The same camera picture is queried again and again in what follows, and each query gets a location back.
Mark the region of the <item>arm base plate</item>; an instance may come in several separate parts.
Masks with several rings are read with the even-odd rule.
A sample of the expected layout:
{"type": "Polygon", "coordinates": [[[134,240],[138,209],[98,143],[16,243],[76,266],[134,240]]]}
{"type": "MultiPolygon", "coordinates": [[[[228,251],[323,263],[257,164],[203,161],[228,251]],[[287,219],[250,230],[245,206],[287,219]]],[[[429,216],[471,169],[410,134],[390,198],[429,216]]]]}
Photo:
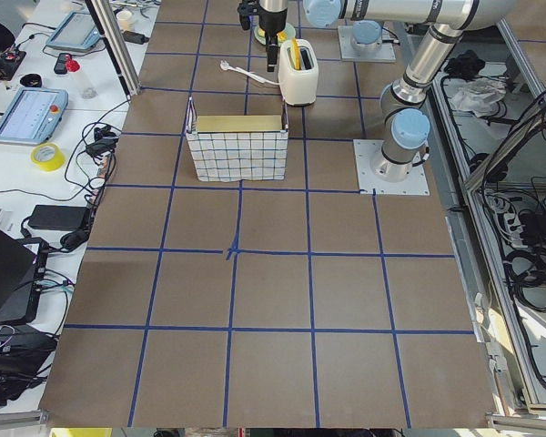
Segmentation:
{"type": "Polygon", "coordinates": [[[396,61],[394,43],[389,33],[379,27],[381,35],[374,30],[364,30],[360,26],[340,25],[338,27],[340,55],[342,61],[394,63],[396,61]]]}
{"type": "Polygon", "coordinates": [[[395,164],[382,154],[382,140],[355,139],[354,157],[359,192],[366,195],[428,196],[430,194],[423,165],[416,153],[413,161],[395,164]]]}

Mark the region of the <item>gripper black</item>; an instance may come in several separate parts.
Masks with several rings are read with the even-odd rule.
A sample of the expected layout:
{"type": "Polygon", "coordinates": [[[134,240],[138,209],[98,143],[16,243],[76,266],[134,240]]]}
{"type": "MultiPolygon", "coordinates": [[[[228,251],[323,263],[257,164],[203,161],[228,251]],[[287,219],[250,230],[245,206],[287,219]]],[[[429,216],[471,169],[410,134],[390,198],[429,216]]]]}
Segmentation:
{"type": "Polygon", "coordinates": [[[286,10],[273,12],[261,7],[258,21],[259,27],[265,32],[267,71],[274,72],[278,64],[278,33],[285,29],[286,10]]]}

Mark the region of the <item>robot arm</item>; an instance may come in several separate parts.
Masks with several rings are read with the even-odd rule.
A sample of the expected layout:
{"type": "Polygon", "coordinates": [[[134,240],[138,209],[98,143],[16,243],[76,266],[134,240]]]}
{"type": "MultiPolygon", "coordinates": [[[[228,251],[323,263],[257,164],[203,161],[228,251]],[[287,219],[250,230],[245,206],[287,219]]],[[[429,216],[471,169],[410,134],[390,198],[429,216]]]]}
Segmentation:
{"type": "Polygon", "coordinates": [[[398,183],[410,173],[413,159],[429,135],[430,122],[420,107],[443,62],[465,31],[497,24],[515,3],[503,0],[305,1],[303,6],[308,21],[316,27],[332,25],[341,18],[429,26],[402,77],[385,87],[380,97],[384,142],[371,158],[370,166],[379,178],[398,183]]]}
{"type": "MultiPolygon", "coordinates": [[[[356,1],[351,20],[353,45],[366,48],[379,45],[383,36],[383,25],[371,20],[364,20],[369,1],[356,1]]],[[[316,27],[327,27],[347,13],[347,1],[304,1],[303,7],[308,21],[316,27]]],[[[258,18],[258,29],[263,33],[266,46],[268,72],[273,72],[280,55],[286,57],[293,69],[309,70],[313,67],[313,56],[305,46],[301,46],[295,37],[285,36],[288,45],[281,49],[280,39],[287,25],[287,1],[241,1],[238,5],[239,23],[244,30],[251,27],[251,16],[258,18]]]]}

